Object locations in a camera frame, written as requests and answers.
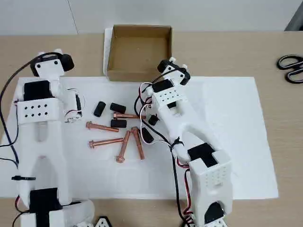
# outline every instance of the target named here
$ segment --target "white paper sheet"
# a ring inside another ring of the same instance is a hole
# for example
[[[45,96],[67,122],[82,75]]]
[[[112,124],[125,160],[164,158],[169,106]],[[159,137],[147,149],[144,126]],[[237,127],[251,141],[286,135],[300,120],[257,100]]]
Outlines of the white paper sheet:
[[[89,140],[120,138],[119,133],[87,130],[86,121],[109,125],[111,102],[126,105],[133,113],[139,83],[109,82],[106,78],[62,78],[67,87],[76,87],[86,99],[80,122],[63,124],[67,144],[65,156],[69,163],[70,184],[74,198],[175,198],[170,152],[164,144],[143,145],[145,160],[139,159],[134,139],[127,146],[125,162],[118,164],[115,156],[121,144],[111,144],[94,150]],[[276,176],[267,142],[262,109],[254,78],[192,78],[186,94],[201,117],[205,117],[233,161],[232,182],[234,199],[266,199],[278,197]],[[107,105],[100,118],[92,115],[98,101]],[[16,130],[15,107],[7,120],[9,132]],[[139,126],[138,120],[128,120],[127,128]],[[156,128],[165,129],[161,123]],[[197,140],[185,134],[187,148]],[[1,148],[2,157],[13,157],[9,148]],[[0,196],[14,197],[17,183],[10,178],[17,174],[10,162],[0,162]],[[55,174],[47,160],[36,167],[36,185],[55,185]],[[178,168],[180,195],[185,198],[184,170]]]

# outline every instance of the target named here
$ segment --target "wire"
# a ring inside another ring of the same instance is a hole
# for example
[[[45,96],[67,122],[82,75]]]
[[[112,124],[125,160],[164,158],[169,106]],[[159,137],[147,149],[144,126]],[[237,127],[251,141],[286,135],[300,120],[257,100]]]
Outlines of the wire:
[[[183,211],[184,215],[193,214],[192,211],[189,211],[191,207],[191,199],[190,199],[189,186],[187,181],[187,172],[189,172],[189,169],[187,169],[184,173],[184,183],[185,183],[186,195],[187,195],[187,207]]]
[[[77,95],[81,94],[81,96],[82,96],[82,98],[83,98],[84,105],[83,105],[83,107],[81,107],[81,109],[78,110],[78,111],[83,111],[84,108],[85,108],[85,106],[86,106],[86,99],[85,99],[84,94],[82,94],[82,93],[81,93],[80,91],[78,91],[76,88],[69,88],[69,89],[67,89],[67,90],[68,90],[68,91],[70,91],[70,90],[75,91],[75,92],[77,93]]]
[[[19,204],[19,201],[20,201],[20,196],[18,195],[16,200],[15,200],[15,208],[16,210],[19,212],[19,213],[28,213],[28,210],[20,210],[18,208],[18,204]]]
[[[11,138],[10,138],[10,135],[9,135],[9,131],[6,127],[6,123],[5,123],[5,120],[4,120],[4,116],[3,116],[3,113],[2,113],[2,99],[3,99],[3,96],[4,96],[4,93],[7,89],[7,87],[9,86],[10,82],[12,81],[12,79],[18,74],[20,73],[24,68],[26,68],[28,65],[30,65],[31,63],[33,63],[34,61],[38,60],[39,58],[42,58],[46,55],[58,55],[59,53],[57,52],[48,52],[48,53],[43,53],[39,56],[36,56],[34,57],[32,60],[30,60],[28,63],[26,63],[25,65],[23,65],[21,68],[19,68],[16,72],[14,72],[10,78],[6,81],[1,93],[0,93],[0,120],[1,120],[1,123],[3,125],[3,129],[4,129],[4,132],[5,132],[5,135],[6,137],[8,138],[8,142],[9,142],[9,146],[11,147],[11,150],[13,151],[14,153],[14,156],[15,156],[15,165],[16,167],[18,168],[18,165],[19,165],[19,158],[18,158],[18,154],[16,152],[16,149],[14,148],[14,145],[12,144],[12,141],[11,141]]]
[[[137,111],[137,102],[139,100],[139,96],[136,98],[135,102],[134,102],[134,112],[136,113],[136,115],[139,117],[138,111]],[[157,130],[155,130],[154,128],[152,128],[148,123],[146,123],[146,121],[142,120],[142,122],[150,129],[152,130],[154,133],[156,133],[158,136],[160,136],[164,141],[166,141],[167,143],[169,143],[169,141],[165,138],[165,136],[163,136],[161,133],[159,133]]]
[[[0,157],[0,160],[13,162],[15,166],[18,168],[18,163],[13,159]]]
[[[15,144],[16,141],[17,141],[17,139],[18,139],[18,135],[19,135],[19,125],[18,125],[18,108],[17,108],[17,105],[16,105],[16,123],[17,123],[17,132],[16,132],[16,137],[15,137],[14,141],[13,141],[12,143],[10,143],[10,144],[0,145],[0,148],[11,146],[11,145]]]
[[[14,227],[15,226],[15,222],[17,221],[17,219],[22,215],[23,213],[19,213],[16,217],[15,217],[15,219],[13,220],[13,223],[12,223],[12,227]]]
[[[181,205],[180,205],[180,198],[179,198],[179,185],[178,185],[178,177],[177,177],[177,170],[176,170],[176,162],[175,162],[175,158],[174,158],[172,152],[171,152],[171,157],[172,157],[172,167],[173,167],[174,178],[175,178],[176,200],[177,200],[178,214],[179,214],[180,218],[189,227],[189,223],[187,222],[187,220],[183,217],[183,215],[181,213]]]
[[[163,73],[162,75],[158,76],[156,79],[154,79],[151,84],[148,84],[148,87],[150,87],[153,83],[155,83],[156,81],[158,81],[160,78],[162,78],[163,76],[176,71],[178,69],[173,69],[171,71],[168,71],[166,73]],[[180,218],[183,220],[184,226],[187,225],[188,227],[190,227],[188,221],[186,220],[186,218],[182,215],[181,212],[181,205],[180,205],[180,199],[179,199],[179,186],[178,186],[178,177],[177,177],[177,170],[176,170],[176,161],[175,158],[173,156],[172,150],[173,150],[173,146],[169,143],[169,141],[165,138],[165,136],[163,136],[160,132],[158,132],[157,130],[155,130],[153,127],[151,127],[146,121],[144,121],[141,117],[142,111],[143,109],[146,107],[146,105],[149,105],[150,103],[146,103],[141,99],[141,94],[146,90],[146,88],[144,90],[141,91],[141,88],[139,88],[139,95],[136,98],[135,102],[134,102],[134,112],[136,113],[136,115],[140,118],[140,129],[142,128],[142,123],[144,123],[150,130],[152,130],[154,133],[156,133],[158,136],[160,136],[164,142],[166,142],[169,145],[169,150],[171,152],[171,157],[172,157],[172,165],[173,165],[173,172],[174,172],[174,179],[175,179],[175,187],[176,187],[176,201],[177,201],[177,207],[178,207],[178,214],[180,216]],[[140,99],[142,107],[140,109],[140,114],[137,111],[137,103],[138,100]]]
[[[181,164],[179,159],[177,158],[177,165],[181,168],[184,168],[184,169],[188,169],[189,168],[189,165],[187,164]]]
[[[12,227],[15,226],[15,222],[17,221],[17,219],[18,219],[22,214],[25,214],[25,213],[28,213],[28,212],[29,212],[29,210],[25,210],[25,211],[19,210],[19,208],[18,208],[18,202],[19,202],[19,200],[20,200],[20,196],[18,195],[17,198],[16,198],[16,200],[15,200],[15,208],[16,208],[16,210],[19,212],[19,214],[18,214],[18,215],[15,217],[15,219],[13,220]]]
[[[142,141],[143,141],[144,143],[146,143],[146,144],[149,144],[149,145],[150,145],[150,144],[155,144],[155,143],[162,142],[162,143],[167,144],[168,147],[170,147],[170,144],[169,144],[168,142],[164,141],[164,140],[156,140],[156,141],[151,142],[151,143],[148,143],[148,142],[146,142],[146,141],[144,140],[143,133],[142,133],[142,112],[143,112],[143,110],[145,109],[145,107],[147,107],[147,106],[148,106],[148,104],[145,104],[144,106],[142,106],[142,108],[141,108],[141,110],[140,110],[140,113],[139,113],[139,116],[140,116],[140,135],[141,135]]]

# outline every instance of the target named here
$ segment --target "black zip tie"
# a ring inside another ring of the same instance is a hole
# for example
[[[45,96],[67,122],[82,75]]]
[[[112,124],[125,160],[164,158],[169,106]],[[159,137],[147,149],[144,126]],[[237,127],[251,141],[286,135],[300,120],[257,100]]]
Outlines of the black zip tie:
[[[180,137],[176,138],[175,141],[171,144],[170,146],[170,151],[172,152],[173,148],[175,145],[177,144],[182,144],[184,146],[184,143],[182,141],[180,141]]]
[[[24,176],[20,176],[20,175],[13,176],[11,179],[13,181],[35,181],[36,180],[35,177],[24,177]]]

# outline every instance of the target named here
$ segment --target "brown box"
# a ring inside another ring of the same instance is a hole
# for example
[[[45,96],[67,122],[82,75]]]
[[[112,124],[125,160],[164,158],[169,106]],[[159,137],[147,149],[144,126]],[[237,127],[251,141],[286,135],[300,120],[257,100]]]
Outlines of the brown box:
[[[171,57],[172,28],[114,25],[107,76],[111,81],[152,81],[157,66]]]

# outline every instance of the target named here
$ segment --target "black cable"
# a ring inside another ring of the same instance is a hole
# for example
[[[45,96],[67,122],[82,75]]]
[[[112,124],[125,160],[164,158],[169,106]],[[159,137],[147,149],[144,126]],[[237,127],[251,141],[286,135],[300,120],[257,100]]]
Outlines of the black cable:
[[[15,226],[15,222],[17,221],[17,219],[22,215],[23,213],[19,213],[16,217],[15,217],[15,219],[13,220],[13,223],[12,223],[12,227],[14,227]]]
[[[6,137],[8,138],[8,142],[9,142],[9,146],[11,147],[13,153],[14,153],[14,156],[15,156],[15,160],[16,160],[16,166],[18,168],[18,165],[19,165],[19,158],[18,158],[18,154],[14,148],[14,145],[12,144],[12,141],[11,141],[11,138],[9,136],[9,131],[6,127],[6,123],[5,123],[5,120],[4,120],[4,116],[3,116],[3,113],[2,113],[2,99],[3,99],[3,95],[4,95],[4,92],[6,91],[7,87],[9,86],[10,82],[12,81],[12,79],[18,74],[20,73],[24,68],[26,68],[28,65],[30,65],[32,62],[38,60],[39,58],[42,58],[46,55],[58,55],[59,53],[57,52],[48,52],[48,53],[43,53],[39,56],[36,56],[34,57],[32,60],[30,60],[28,63],[26,63],[25,65],[23,65],[20,69],[18,69],[16,72],[13,73],[13,75],[10,76],[10,78],[6,81],[1,93],[0,93],[0,119],[1,119],[1,123],[3,125],[3,129],[4,129],[4,132],[5,132],[5,135]]]
[[[25,213],[28,213],[29,212],[29,210],[26,210],[26,211],[23,211],[23,212],[21,212],[21,213],[19,213],[16,217],[15,217],[15,219],[13,220],[13,223],[12,223],[12,227],[14,227],[15,226],[15,222],[17,221],[17,219],[22,215],[22,214],[25,214]]]
[[[137,102],[139,100],[139,96],[136,98],[135,102],[134,102],[134,112],[136,113],[137,116],[139,116],[138,111],[137,111]],[[154,133],[156,133],[158,136],[160,136],[165,142],[169,143],[169,141],[165,138],[165,136],[163,136],[161,133],[159,133],[157,130],[155,130],[154,128],[152,128],[146,121],[142,120],[142,122],[150,129],[152,130]]]
[[[167,74],[169,74],[169,73],[171,73],[171,72],[173,72],[173,71],[176,71],[176,70],[178,70],[178,69],[173,69],[173,70],[171,70],[171,71],[168,71],[168,72],[166,72],[166,73],[164,73],[164,74],[158,76],[156,79],[154,79],[154,80],[152,81],[152,83],[155,83],[155,82],[156,82],[157,80],[159,80],[161,77],[163,77],[163,76],[165,76],[165,75],[167,75]],[[137,111],[137,103],[138,103],[138,100],[139,100],[139,99],[141,100],[141,104],[142,104],[141,109],[142,109],[143,106],[146,104],[146,103],[140,98],[140,96],[138,95],[138,97],[136,98],[136,100],[135,100],[135,102],[134,102],[134,112],[136,113],[136,115],[137,115],[138,117],[140,117],[139,114],[138,114],[138,111]],[[151,126],[150,126],[147,122],[145,122],[144,120],[142,120],[142,122],[143,122],[150,130],[152,130],[154,133],[156,133],[157,135],[159,135],[164,141],[166,141],[168,144],[170,144],[169,141],[165,138],[165,136],[163,136],[160,132],[158,132],[157,130],[155,130],[153,127],[151,127]],[[173,150],[173,146],[174,146],[174,145],[175,145],[175,143],[172,144],[172,145],[170,145],[169,149],[170,149],[171,157],[172,157],[172,166],[173,166],[174,179],[175,179],[176,201],[177,201],[177,207],[178,207],[178,214],[179,214],[180,218],[182,219],[183,223],[185,223],[188,227],[190,227],[188,221],[183,217],[182,211],[181,211],[181,205],[180,205],[180,199],[179,199],[178,177],[177,177],[177,170],[176,170],[176,161],[175,161],[175,158],[174,158],[174,156],[173,156],[173,154],[172,154],[172,150]]]
[[[20,199],[20,196],[18,195],[17,198],[15,199],[15,209],[19,212],[19,213],[27,213],[28,210],[20,210],[18,207],[18,201]]]
[[[17,106],[16,106],[16,123],[17,123],[17,132],[16,132],[16,137],[15,137],[14,141],[13,141],[12,143],[10,143],[10,144],[0,145],[0,148],[11,146],[11,145],[15,144],[16,141],[17,141],[17,139],[18,139],[18,135],[19,135],[19,125],[18,125],[18,108],[17,108]]]
[[[180,227],[185,227],[187,223],[185,221],[182,220],[181,226]]]
[[[0,157],[0,160],[13,162],[15,164],[15,166],[18,168],[18,163],[13,159]]]
[[[178,185],[178,177],[177,177],[177,170],[176,170],[176,161],[175,161],[175,158],[174,158],[172,153],[171,153],[171,157],[172,157],[172,167],[173,167],[173,170],[174,170],[178,213],[179,213],[180,218],[183,220],[183,222],[185,222],[186,225],[188,227],[190,227],[189,223],[186,221],[185,217],[183,217],[183,215],[182,215],[181,205],[180,205],[180,198],[179,198],[179,185]]]

